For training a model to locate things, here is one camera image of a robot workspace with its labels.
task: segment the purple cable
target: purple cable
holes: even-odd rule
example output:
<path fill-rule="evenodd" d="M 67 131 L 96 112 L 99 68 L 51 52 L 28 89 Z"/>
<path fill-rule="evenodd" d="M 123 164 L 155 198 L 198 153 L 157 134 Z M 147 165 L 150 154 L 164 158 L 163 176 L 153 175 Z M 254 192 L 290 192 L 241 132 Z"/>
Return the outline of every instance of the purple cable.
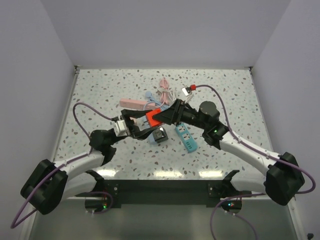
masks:
<path fill-rule="evenodd" d="M 107 120 L 111 120 L 110 117 L 107 117 L 105 115 L 103 115 L 102 113 L 100 113 L 99 111 L 97 111 L 95 108 L 93 108 L 92 106 L 84 103 L 84 102 L 77 102 L 73 108 L 72 108 L 72 113 L 73 113 L 73 117 L 74 117 L 74 120 L 76 121 L 76 123 L 79 125 L 79 127 L 81 128 L 81 130 L 84 132 L 84 134 L 88 137 L 88 139 L 90 139 L 90 136 L 88 134 L 88 132 L 85 130 L 85 128 L 81 125 L 81 123 L 79 122 L 77 116 L 76 116 L 76 106 L 78 105 L 83 105 L 83 106 L 86 106 L 87 108 L 91 109 L 92 111 L 94 111 L 95 113 L 97 113 L 98 115 L 100 115 L 101 117 L 107 119 Z M 93 149 L 91 148 L 89 153 L 85 153 L 83 155 L 80 155 L 80 156 L 77 156 L 75 158 L 72 158 L 70 159 L 69 161 L 66 162 L 66 164 L 70 164 L 70 163 L 73 163 L 74 161 L 77 161 L 79 159 L 82 159 L 84 157 L 87 157 L 89 156 L 91 153 L 92 153 Z M 31 212 L 29 212 L 26 216 L 24 216 L 22 219 L 20 219 L 18 222 L 18 218 L 20 217 L 21 213 L 24 211 L 24 209 L 26 208 L 28 202 L 30 201 L 30 199 L 34 196 L 35 192 L 40 188 L 40 186 L 46 181 L 48 180 L 52 175 L 55 174 L 55 172 L 57 172 L 58 170 L 60 170 L 61 168 L 63 168 L 65 166 L 65 164 L 62 164 L 60 166 L 58 166 L 55 170 L 53 170 L 52 172 L 50 172 L 47 176 L 45 176 L 36 186 L 35 188 L 32 190 L 32 192 L 29 194 L 29 196 L 26 198 L 26 200 L 24 201 L 24 203 L 22 204 L 22 206 L 20 207 L 20 209 L 18 210 L 16 216 L 14 217 L 11 225 L 10 225 L 10 228 L 11 229 L 14 229 L 16 228 L 18 225 L 20 225 L 24 220 L 26 220 L 28 217 L 30 217 L 32 214 L 34 214 L 37 209 L 34 209 L 32 210 Z M 110 207 L 112 206 L 113 204 L 113 198 L 112 196 L 107 193 L 107 192 L 94 192 L 94 193 L 103 193 L 103 194 L 106 194 L 108 195 L 110 198 L 111 198 L 111 205 Z"/>
<path fill-rule="evenodd" d="M 73 113 L 73 117 L 74 117 L 74 120 L 76 121 L 76 123 L 79 125 L 79 127 L 81 128 L 81 130 L 84 132 L 84 134 L 88 137 L 88 139 L 90 139 L 90 136 L 89 136 L 89 133 L 85 130 L 85 128 L 82 126 L 82 124 L 79 122 L 78 118 L 77 118 L 77 115 L 76 115 L 76 107 L 78 105 L 83 105 L 89 109 L 91 109 L 92 111 L 94 111 L 96 114 L 98 114 L 99 116 L 103 117 L 104 119 L 107 119 L 107 120 L 110 120 L 111 121 L 111 118 L 108 117 L 108 116 L 105 116 L 103 115 L 101 112 L 99 112 L 98 110 L 96 110 L 94 107 L 84 103 L 84 102 L 77 102 L 73 108 L 72 108 L 72 113 Z"/>
<path fill-rule="evenodd" d="M 211 231 L 211 235 L 213 237 L 214 240 L 217 240 L 215 234 L 214 234 L 214 230 L 212 228 L 212 221 L 213 221 L 213 218 L 214 218 L 214 215 L 217 211 L 217 209 L 221 206 L 221 204 L 223 204 L 224 202 L 228 201 L 228 200 L 231 200 L 231 199 L 236 199 L 236 198 L 246 198 L 246 197 L 255 197 L 255 196 L 262 196 L 264 195 L 263 193 L 254 193 L 254 194 L 243 194 L 243 195 L 238 195 L 238 196 L 231 196 L 231 197 L 227 197 L 223 200 L 221 200 L 216 206 L 215 208 L 213 209 L 212 213 L 211 213 L 211 216 L 210 216 L 210 231 Z M 240 216 L 240 215 L 237 215 L 235 214 L 234 216 L 236 216 L 237 218 L 240 218 L 242 219 L 243 221 L 245 221 L 250 227 L 251 229 L 253 230 L 253 233 L 254 233 L 254 237 L 255 237 L 255 240 L 258 240 L 258 234 L 257 234 L 257 231 L 256 229 L 254 228 L 254 226 L 247 220 L 245 219 L 243 216 Z"/>
<path fill-rule="evenodd" d="M 104 214 L 104 213 L 108 212 L 111 209 L 112 205 L 114 204 L 114 198 L 112 197 L 112 195 L 110 193 L 105 192 L 105 191 L 91 191 L 91 192 L 87 192 L 87 194 L 103 194 L 103 195 L 107 195 L 111 199 L 111 203 L 107 207 L 107 209 L 104 209 L 104 210 L 98 211 L 98 212 L 94 212 L 93 214 Z"/>
<path fill-rule="evenodd" d="M 223 112 L 224 112 L 224 115 L 225 115 L 225 121 L 226 121 L 226 124 L 227 124 L 227 126 L 228 126 L 228 128 L 229 128 L 229 131 L 230 131 L 231 135 L 238 141 L 239 138 L 234 134 L 234 132 L 233 132 L 233 130 L 232 130 L 232 128 L 231 128 L 231 125 L 230 125 L 230 122 L 229 122 L 229 119 L 228 119 L 228 114 L 227 114 L 227 110 L 226 110 L 224 101 L 222 100 L 222 98 L 221 98 L 220 94 L 217 92 L 217 90 L 215 90 L 212 86 L 207 85 L 207 84 L 198 85 L 198 86 L 196 86 L 196 87 L 197 87 L 197 88 L 207 87 L 207 88 L 210 88 L 212 91 L 215 92 L 215 94 L 217 95 L 217 97 L 219 98 L 219 100 L 220 100 L 220 102 L 221 102 L 221 105 L 222 105 L 222 108 L 223 108 Z M 316 181 L 315 181 L 315 179 L 314 179 L 306 170 L 304 170 L 304 169 L 302 169 L 301 167 L 296 166 L 296 165 L 294 165 L 294 164 L 292 164 L 292 163 L 289 163 L 289 162 L 287 162 L 287 161 L 283 161 L 283 160 L 281 160 L 281 159 L 279 159 L 279 158 L 277 158 L 277 157 L 274 157 L 274 156 L 271 156 L 271 155 L 268 156 L 265 152 L 260 151 L 260 150 L 258 150 L 258 149 L 256 149 L 256 148 L 250 146 L 249 144 L 243 142 L 243 141 L 239 141 L 239 142 L 240 142 L 243 146 L 245 146 L 245 147 L 247 147 L 248 149 L 256 152 L 257 154 L 260 154 L 260 155 L 262 155 L 262 156 L 264 156 L 264 157 L 269 157 L 270 159 L 272 159 L 272 160 L 274 160 L 274 161 L 277 161 L 277 162 L 280 162 L 280 163 L 282 163 L 282 164 L 285 164 L 285 165 L 287 165 L 287 166 L 289 166 L 289 167 L 291 167 L 291 168 L 293 168 L 293 169 L 296 169 L 296 170 L 304 173 L 305 175 L 307 175 L 307 177 L 308 177 L 308 178 L 311 180 L 311 182 L 312 182 L 312 187 L 311 187 L 310 189 L 308 189 L 308 190 L 299 191 L 299 192 L 297 192 L 296 194 L 308 194 L 308 193 L 311 193 L 313 190 L 315 190 L 315 188 L 316 188 Z"/>

